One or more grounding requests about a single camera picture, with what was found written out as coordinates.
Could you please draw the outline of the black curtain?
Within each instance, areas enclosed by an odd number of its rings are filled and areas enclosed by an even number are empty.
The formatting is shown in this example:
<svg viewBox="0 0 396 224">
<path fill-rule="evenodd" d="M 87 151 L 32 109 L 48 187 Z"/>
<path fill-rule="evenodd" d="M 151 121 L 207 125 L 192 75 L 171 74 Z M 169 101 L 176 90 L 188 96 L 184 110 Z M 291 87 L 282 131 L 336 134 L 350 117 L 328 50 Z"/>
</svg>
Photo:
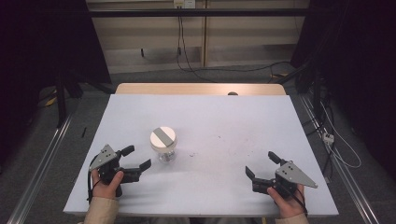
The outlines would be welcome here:
<svg viewBox="0 0 396 224">
<path fill-rule="evenodd" d="M 59 76 L 74 95 L 79 82 L 110 81 L 87 0 L 0 0 L 0 164 Z"/>
<path fill-rule="evenodd" d="M 312 58 L 327 26 L 337 23 L 318 70 L 368 151 L 396 181 L 396 0 L 309 0 L 308 7 L 333 14 L 304 19 L 291 64 Z"/>
</svg>

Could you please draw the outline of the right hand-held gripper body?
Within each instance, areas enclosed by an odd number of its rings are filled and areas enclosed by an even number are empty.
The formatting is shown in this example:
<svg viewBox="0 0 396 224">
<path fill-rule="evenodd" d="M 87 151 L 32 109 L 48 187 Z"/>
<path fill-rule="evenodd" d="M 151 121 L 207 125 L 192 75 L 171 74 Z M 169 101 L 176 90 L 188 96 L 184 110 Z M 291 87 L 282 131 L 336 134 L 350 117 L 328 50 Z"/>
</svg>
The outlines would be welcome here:
<svg viewBox="0 0 396 224">
<path fill-rule="evenodd" d="M 276 169 L 275 177 L 272 179 L 258 178 L 251 174 L 251 181 L 254 192 L 267 194 L 269 188 L 274 188 L 283 199 L 291 197 L 298 185 L 314 189 L 318 187 L 318 184 L 292 161 L 284 161 Z"/>
</svg>

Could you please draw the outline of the white table cover sheet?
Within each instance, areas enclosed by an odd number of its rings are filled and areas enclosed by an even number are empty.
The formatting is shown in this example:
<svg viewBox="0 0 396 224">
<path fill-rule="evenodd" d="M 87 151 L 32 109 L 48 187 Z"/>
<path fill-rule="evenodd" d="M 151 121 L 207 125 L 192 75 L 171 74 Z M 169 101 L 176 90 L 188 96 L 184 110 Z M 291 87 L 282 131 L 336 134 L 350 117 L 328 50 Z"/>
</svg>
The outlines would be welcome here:
<svg viewBox="0 0 396 224">
<path fill-rule="evenodd" d="M 159 160 L 151 133 L 170 127 L 177 135 L 176 158 Z M 338 210 L 325 183 L 289 96 L 115 94 L 87 154 L 105 146 L 135 150 L 121 159 L 124 168 L 151 159 L 139 182 L 125 184 L 120 214 L 143 217 L 269 217 L 273 200 L 252 190 L 247 166 L 265 179 L 275 175 L 269 151 L 293 161 L 317 184 L 305 189 L 312 217 Z"/>
</svg>

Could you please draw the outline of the black horizontal metal bar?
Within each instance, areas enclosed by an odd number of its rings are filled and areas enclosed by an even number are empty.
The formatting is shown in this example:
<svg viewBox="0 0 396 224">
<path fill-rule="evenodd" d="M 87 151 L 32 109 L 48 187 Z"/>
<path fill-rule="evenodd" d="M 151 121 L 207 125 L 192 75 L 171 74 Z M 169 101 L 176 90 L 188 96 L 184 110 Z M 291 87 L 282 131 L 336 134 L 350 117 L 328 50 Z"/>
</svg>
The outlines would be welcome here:
<svg viewBox="0 0 396 224">
<path fill-rule="evenodd" d="M 293 17 L 307 16 L 307 8 L 188 8 L 188 9 L 95 9 L 89 14 L 95 18 L 112 17 Z"/>
</svg>

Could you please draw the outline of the person's right hand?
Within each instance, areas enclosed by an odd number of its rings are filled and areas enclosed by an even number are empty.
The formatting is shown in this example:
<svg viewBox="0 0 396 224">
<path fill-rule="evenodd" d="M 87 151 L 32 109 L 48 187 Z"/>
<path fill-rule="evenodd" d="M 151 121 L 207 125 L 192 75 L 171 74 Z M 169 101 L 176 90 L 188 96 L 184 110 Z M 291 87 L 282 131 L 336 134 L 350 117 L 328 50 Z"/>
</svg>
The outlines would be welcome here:
<svg viewBox="0 0 396 224">
<path fill-rule="evenodd" d="M 273 188 L 268 188 L 269 196 L 274 200 L 281 218 L 294 217 L 300 214 L 305 214 L 304 211 L 304 186 L 298 185 L 294 197 L 283 199 L 278 192 Z"/>
</svg>

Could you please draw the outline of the person's left hand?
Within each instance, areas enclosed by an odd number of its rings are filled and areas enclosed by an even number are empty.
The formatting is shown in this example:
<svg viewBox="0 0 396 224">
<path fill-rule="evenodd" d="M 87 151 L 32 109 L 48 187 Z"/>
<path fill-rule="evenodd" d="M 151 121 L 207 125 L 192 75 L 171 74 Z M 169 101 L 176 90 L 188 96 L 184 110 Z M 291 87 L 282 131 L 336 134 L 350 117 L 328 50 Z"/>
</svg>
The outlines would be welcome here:
<svg viewBox="0 0 396 224">
<path fill-rule="evenodd" d="M 116 190 L 123 179 L 123 171 L 118 171 L 112 181 L 107 185 L 104 184 L 97 170 L 92 170 L 92 182 L 94 184 L 92 195 L 94 197 L 106 198 L 110 200 L 116 199 Z"/>
</svg>

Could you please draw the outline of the white wall socket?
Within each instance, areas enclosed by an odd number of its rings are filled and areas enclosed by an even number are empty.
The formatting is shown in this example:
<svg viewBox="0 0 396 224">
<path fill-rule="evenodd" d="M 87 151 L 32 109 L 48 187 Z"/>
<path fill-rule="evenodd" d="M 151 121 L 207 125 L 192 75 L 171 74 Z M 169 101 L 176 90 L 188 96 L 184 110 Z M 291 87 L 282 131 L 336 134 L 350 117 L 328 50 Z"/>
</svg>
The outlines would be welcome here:
<svg viewBox="0 0 396 224">
<path fill-rule="evenodd" d="M 174 8 L 196 8 L 195 0 L 173 0 Z"/>
</svg>

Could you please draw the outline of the metal floor rail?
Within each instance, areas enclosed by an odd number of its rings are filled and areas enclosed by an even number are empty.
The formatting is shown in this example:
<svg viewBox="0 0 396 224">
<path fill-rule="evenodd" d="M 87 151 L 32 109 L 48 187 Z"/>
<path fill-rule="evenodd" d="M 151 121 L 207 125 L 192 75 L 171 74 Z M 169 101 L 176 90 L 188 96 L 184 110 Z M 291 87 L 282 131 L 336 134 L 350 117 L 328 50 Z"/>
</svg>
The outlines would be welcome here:
<svg viewBox="0 0 396 224">
<path fill-rule="evenodd" d="M 34 175 L 29 181 L 26 189 L 21 195 L 19 201 L 16 204 L 13 212 L 11 213 L 10 218 L 7 221 L 7 224 L 23 224 L 26 220 L 29 211 L 35 201 L 35 198 L 40 191 L 40 188 L 43 184 L 43 181 L 47 175 L 47 172 L 50 169 L 50 166 L 57 154 L 58 149 L 62 141 L 64 140 L 64 136 L 67 133 L 67 130 L 70 126 L 73 115 L 67 115 L 62 125 L 57 127 L 55 133 L 47 147 L 43 158 L 41 159 L 38 167 L 35 169 Z"/>
<path fill-rule="evenodd" d="M 326 107 L 324 106 L 323 103 L 320 103 L 320 112 L 323 115 L 323 120 L 319 120 L 314 115 L 313 103 L 311 102 L 310 98 L 306 95 L 300 95 L 299 98 L 304 106 L 307 115 L 310 118 L 310 122 L 315 127 L 316 134 L 320 138 L 322 144 L 324 145 L 326 153 L 330 157 L 330 160 L 332 162 L 332 167 L 340 175 L 348 194 L 350 195 L 353 203 L 357 207 L 358 212 L 360 213 L 363 219 L 363 223 L 380 224 L 380 221 L 377 215 L 375 214 L 373 207 L 370 205 L 367 197 L 361 190 L 361 187 L 359 186 L 357 180 L 350 172 L 350 168 L 357 169 L 361 167 L 361 157 L 356 152 L 356 150 L 348 143 L 348 141 L 344 139 L 336 130 L 332 118 L 327 112 Z M 335 146 L 334 143 L 332 145 L 327 145 L 323 142 L 322 135 L 324 133 L 334 133 L 336 136 L 338 136 L 342 140 L 342 142 L 356 156 L 359 163 L 357 165 L 352 165 L 346 162 L 346 160 L 342 157 L 342 155 L 340 154 L 338 148 Z"/>
</svg>

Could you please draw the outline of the wooden table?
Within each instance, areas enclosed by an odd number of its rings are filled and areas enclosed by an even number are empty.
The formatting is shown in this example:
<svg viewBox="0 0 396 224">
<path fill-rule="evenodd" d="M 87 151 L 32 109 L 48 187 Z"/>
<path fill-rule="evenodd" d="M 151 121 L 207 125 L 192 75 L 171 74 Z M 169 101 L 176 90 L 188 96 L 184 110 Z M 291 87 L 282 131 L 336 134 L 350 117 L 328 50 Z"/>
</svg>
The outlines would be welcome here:
<svg viewBox="0 0 396 224">
<path fill-rule="evenodd" d="M 239 83 L 121 83 L 116 94 L 227 95 L 230 91 L 242 96 L 286 94 L 280 84 Z"/>
</svg>

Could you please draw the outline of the black metal stand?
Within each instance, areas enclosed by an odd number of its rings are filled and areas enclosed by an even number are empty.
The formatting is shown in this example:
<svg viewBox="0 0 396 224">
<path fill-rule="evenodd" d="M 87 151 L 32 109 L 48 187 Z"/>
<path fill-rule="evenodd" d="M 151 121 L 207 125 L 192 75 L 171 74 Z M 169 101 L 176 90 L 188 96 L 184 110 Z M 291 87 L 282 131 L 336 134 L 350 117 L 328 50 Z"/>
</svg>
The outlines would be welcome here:
<svg viewBox="0 0 396 224">
<path fill-rule="evenodd" d="M 314 89 L 313 89 L 313 108 L 314 115 L 317 119 L 320 117 L 320 72 L 318 69 L 314 72 Z"/>
<path fill-rule="evenodd" d="M 61 128 L 66 120 L 67 111 L 65 103 L 65 93 L 67 91 L 72 98 L 80 98 L 83 90 L 78 83 L 78 73 L 74 70 L 60 71 L 56 77 L 56 98 L 58 103 L 58 124 Z"/>
</svg>

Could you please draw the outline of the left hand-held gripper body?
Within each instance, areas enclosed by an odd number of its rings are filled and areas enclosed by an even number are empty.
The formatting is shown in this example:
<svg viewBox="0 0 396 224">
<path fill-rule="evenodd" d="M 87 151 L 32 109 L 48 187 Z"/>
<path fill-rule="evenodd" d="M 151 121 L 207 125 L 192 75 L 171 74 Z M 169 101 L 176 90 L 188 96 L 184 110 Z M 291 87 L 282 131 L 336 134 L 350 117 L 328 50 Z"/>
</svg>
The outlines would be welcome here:
<svg viewBox="0 0 396 224">
<path fill-rule="evenodd" d="M 90 164 L 89 170 L 96 169 L 100 178 L 106 184 L 109 184 L 118 171 L 123 171 L 124 176 L 121 180 L 123 183 L 138 182 L 141 176 L 139 168 L 125 169 L 120 166 L 120 159 L 122 158 L 120 150 L 115 151 L 110 145 L 105 145 L 101 151 L 96 155 Z"/>
</svg>

